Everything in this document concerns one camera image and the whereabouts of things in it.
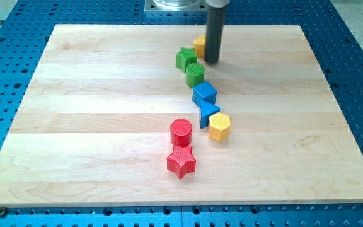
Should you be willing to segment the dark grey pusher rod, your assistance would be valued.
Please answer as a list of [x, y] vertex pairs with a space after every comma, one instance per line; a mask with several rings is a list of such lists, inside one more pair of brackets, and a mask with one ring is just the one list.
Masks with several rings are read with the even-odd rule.
[[209, 7], [205, 34], [205, 61], [209, 64], [215, 64], [219, 60], [225, 17], [226, 6], [221, 8]]

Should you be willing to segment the beige tool holder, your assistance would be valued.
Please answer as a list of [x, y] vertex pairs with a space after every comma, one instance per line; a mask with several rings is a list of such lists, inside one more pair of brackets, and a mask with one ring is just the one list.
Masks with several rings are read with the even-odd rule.
[[225, 7], [230, 3], [230, 0], [207, 0], [207, 4], [211, 7]]

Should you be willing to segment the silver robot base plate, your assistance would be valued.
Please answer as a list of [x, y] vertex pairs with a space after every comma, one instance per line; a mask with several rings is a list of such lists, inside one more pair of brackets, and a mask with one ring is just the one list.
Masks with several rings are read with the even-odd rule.
[[204, 0], [145, 0], [145, 12], [184, 12], [205, 11], [208, 8]]

